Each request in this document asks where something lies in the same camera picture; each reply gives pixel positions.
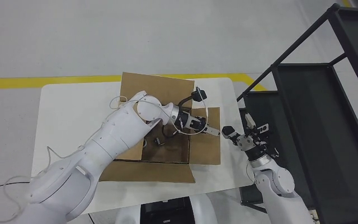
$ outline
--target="open cardboard box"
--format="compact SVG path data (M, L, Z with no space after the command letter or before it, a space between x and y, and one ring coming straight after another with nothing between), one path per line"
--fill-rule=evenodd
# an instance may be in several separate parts
M137 92L145 90L148 95L156 97L162 105L170 102L178 104L191 95L194 81L150 76L134 73L123 73L120 95L132 98ZM193 109L192 101L186 102L193 116L206 117L205 109ZM220 129L220 108L209 108L208 123ZM137 145L119 155L104 170L100 181L161 181L175 183L195 183L189 164L219 165L220 136L197 134L187 136L178 134L165 139L162 135L162 124L159 123L149 132L143 148L142 139ZM165 126L165 133L175 131L172 125ZM154 143L159 138L165 144Z

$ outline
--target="table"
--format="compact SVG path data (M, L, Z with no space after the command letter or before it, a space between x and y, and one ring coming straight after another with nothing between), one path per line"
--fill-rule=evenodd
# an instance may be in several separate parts
M208 107L220 107L220 125L232 125L243 133L232 81L228 78L195 79L205 90ZM83 144L112 110L110 100L120 91L120 82L55 84L41 90L32 174L46 167L50 146L68 155ZM193 102L193 108L201 108ZM246 173L247 157L221 136L221 165L190 165L195 184L154 182L100 182L84 213L215 192L251 185Z

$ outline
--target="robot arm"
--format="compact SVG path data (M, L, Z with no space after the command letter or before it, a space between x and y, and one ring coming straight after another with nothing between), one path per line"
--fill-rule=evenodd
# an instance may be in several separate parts
M110 115L84 149L42 171L30 183L29 205L17 223L60 224L79 216L93 199L107 165L163 120L154 116L145 122L145 113L139 117L134 111L133 105L146 94L137 93Z
M277 156L276 152L269 152L267 143L259 137L268 131L268 124L256 128L249 114L245 115L245 119L248 124L246 134L238 134L231 126L225 126L222 134L246 153L271 223L314 223L302 198L294 190L291 173L277 165L273 159Z

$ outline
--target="concrete floor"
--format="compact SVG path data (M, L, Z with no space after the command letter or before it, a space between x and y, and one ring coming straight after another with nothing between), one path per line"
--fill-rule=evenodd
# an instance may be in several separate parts
M334 1L0 1L0 78L161 73L257 77ZM284 62L330 61L343 52L324 24ZM358 111L358 79L336 70ZM262 83L274 90L272 77ZM239 95L245 84L235 83ZM0 182L30 175L39 88L0 89ZM21 199L25 185L9 192ZM219 223L269 223L239 205L238 189L210 193ZM15 210L0 194L0 220ZM116 211L93 214L113 223ZM90 223L83 215L71 223Z

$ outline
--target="black frame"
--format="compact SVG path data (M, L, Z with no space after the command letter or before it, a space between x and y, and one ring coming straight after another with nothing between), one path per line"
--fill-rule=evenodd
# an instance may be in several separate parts
M308 28L308 30L305 31L277 60L275 60L273 62L273 64L268 67L267 70L265 70L246 90L244 90L242 92L242 94L237 98L237 101L239 101L243 98L246 98L246 95L271 72L274 75L277 89L281 93L282 91L280 91L280 88L281 88L282 84L280 83L280 79L277 75L277 73L278 73L277 67L279 65L281 65L281 62L286 57L288 57L301 43L303 43L309 36L311 36L311 34L314 33L316 31L316 29L318 29L327 20L331 24L339 42L341 43L344 53L342 53L341 55L339 55L337 58L335 58L334 60L332 60L329 63L319 63L316 65L333 67L336 63L340 62L341 60L343 60L347 57L352 65L356 75L358 76L358 38L353 38L353 37L358 36L358 9L340 7L339 4L335 3L328 10L326 10L326 12L315 23L313 23L312 26L310 28ZM345 20L350 22L349 26L346 26ZM352 26L356 25L355 22L357 22L356 23L357 29L352 30ZM338 83L339 83L339 85L336 87L336 89L339 89L342 92L342 94L340 94L338 97L341 100L343 100L344 102L347 102L347 104L344 108L345 115L347 116L347 119L352 122L352 124L351 124L352 131L354 133L358 134L358 121L355 116L355 113L349 103L349 100L343 90L343 87L341 86L341 84L339 82L337 75L335 73L334 73L334 75L335 75L334 79L336 79L336 81L338 81ZM288 109L288 102L287 102L286 96L281 94L280 97L282 99L282 104L283 104L283 107L285 109L287 116L290 116L290 113L289 113L290 111ZM295 133L296 133L295 125L292 123L292 121L290 121L290 119L288 119L288 122L289 122L290 129L292 131L292 134L295 135ZM295 144L296 144L297 149L300 148L300 145L301 145L300 140L296 139ZM308 169L307 169L307 165L305 164L304 160L301 159L301 157L302 157L302 155L300 156L300 160L303 165L304 173L306 175L307 183L308 183L309 189L311 191L312 198L313 198L314 202L317 203L318 202L317 197L313 191L313 184L312 184L310 178L307 178L307 177L310 177ZM258 211L265 212L261 207L254 206L252 203L242 202L242 205L251 207ZM327 220L324 220L322 212L320 211L319 208L316 208L316 209L317 209L317 213L318 213L319 217L321 218L321 223L325 223L325 221L327 221Z

